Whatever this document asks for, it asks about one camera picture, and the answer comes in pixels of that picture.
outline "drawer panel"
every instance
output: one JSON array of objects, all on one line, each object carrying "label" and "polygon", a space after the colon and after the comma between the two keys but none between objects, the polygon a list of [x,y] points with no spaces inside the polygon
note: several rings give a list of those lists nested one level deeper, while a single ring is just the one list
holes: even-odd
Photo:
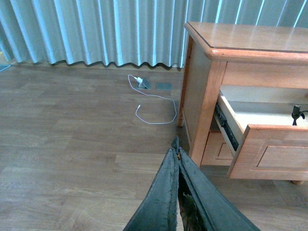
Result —
[{"label": "drawer panel", "polygon": [[[274,99],[275,103],[229,102],[220,93],[218,105],[239,143],[234,150],[230,136],[220,126],[234,154],[230,178],[308,180],[308,119],[299,118],[298,126],[292,126],[291,117],[294,104],[305,103],[305,99],[302,90],[288,103],[277,103],[279,99]],[[301,105],[301,110],[307,109],[307,104]]]},{"label": "drawer panel", "polygon": [[201,165],[230,166],[233,155],[228,148],[221,132],[211,132],[208,135]]}]

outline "light blue curtain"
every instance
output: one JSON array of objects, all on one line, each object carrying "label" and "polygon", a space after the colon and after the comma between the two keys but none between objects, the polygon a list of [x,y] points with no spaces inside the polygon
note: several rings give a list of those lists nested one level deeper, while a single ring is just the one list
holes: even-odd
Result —
[{"label": "light blue curtain", "polygon": [[0,0],[7,60],[183,67],[187,21],[308,27],[307,0]]}]

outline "drawer runner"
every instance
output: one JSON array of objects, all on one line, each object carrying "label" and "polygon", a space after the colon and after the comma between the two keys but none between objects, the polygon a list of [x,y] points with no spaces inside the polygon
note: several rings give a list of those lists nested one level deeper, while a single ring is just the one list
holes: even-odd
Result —
[{"label": "drawer runner", "polygon": [[230,126],[228,125],[228,122],[227,122],[227,119],[222,111],[222,109],[220,108],[220,106],[218,105],[218,103],[216,103],[216,106],[215,106],[215,110],[214,110],[214,115],[216,117],[216,119],[218,119],[218,122],[220,124],[220,126],[222,128],[224,128],[229,140],[230,140],[230,143],[233,147],[233,149],[236,151],[238,146],[239,146],[239,143],[238,141],[236,140]]}]

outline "open drawer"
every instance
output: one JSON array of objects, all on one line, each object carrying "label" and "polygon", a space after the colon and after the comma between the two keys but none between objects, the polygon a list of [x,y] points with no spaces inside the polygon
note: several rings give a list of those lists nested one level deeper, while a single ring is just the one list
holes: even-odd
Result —
[{"label": "open drawer", "polygon": [[308,90],[221,86],[215,119],[234,158],[230,178],[308,180]]}]

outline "wooden nightstand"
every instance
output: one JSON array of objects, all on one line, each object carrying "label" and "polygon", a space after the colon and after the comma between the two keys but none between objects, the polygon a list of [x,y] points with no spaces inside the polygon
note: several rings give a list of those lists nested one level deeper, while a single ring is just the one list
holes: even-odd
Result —
[{"label": "wooden nightstand", "polygon": [[233,155],[230,178],[308,180],[308,120],[292,126],[291,117],[295,104],[308,110],[308,29],[185,27],[178,126],[185,123],[192,160],[211,162],[205,150],[215,111]]}]

